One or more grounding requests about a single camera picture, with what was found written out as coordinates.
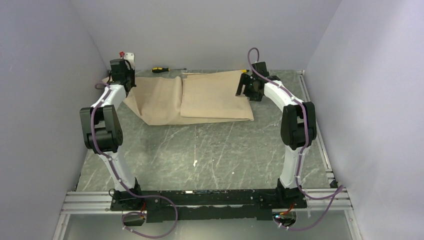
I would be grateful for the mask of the beige surgical wrap cloth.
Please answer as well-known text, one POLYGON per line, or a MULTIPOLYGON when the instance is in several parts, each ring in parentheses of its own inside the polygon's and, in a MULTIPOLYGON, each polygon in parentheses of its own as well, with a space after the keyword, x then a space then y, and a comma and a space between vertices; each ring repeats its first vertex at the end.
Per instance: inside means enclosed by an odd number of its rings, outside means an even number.
POLYGON ((123 100, 149 126, 253 121, 249 100, 236 96, 242 71, 185 77, 136 77, 123 100))

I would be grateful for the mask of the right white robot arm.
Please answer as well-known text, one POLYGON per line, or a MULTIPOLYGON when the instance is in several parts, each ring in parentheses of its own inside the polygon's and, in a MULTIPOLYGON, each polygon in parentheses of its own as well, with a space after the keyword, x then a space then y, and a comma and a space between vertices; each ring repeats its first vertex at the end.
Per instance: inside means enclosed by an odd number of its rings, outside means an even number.
POLYGON ((317 136, 315 105, 302 101, 277 76, 270 75, 264 61, 253 63, 251 69, 251 74, 241 74, 236 96, 244 95, 253 102, 267 97, 282 112, 280 136, 285 156, 275 200, 280 207, 287 208, 296 198, 303 197, 299 189, 300 173, 302 160, 317 136))

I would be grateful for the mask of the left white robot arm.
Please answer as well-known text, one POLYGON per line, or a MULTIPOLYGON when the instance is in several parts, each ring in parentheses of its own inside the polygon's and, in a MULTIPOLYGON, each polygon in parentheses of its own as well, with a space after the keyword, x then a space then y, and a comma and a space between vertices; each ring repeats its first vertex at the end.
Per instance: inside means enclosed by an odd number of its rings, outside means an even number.
POLYGON ((131 173, 119 147, 123 144, 123 130, 117 108, 127 98, 135 84, 135 55, 121 53, 110 60, 111 70, 107 82, 95 84, 103 89, 102 95, 90 107, 80 110, 82 133, 85 146, 105 163, 118 195, 127 192, 124 204, 131 210, 139 209, 144 203, 140 185, 131 173))

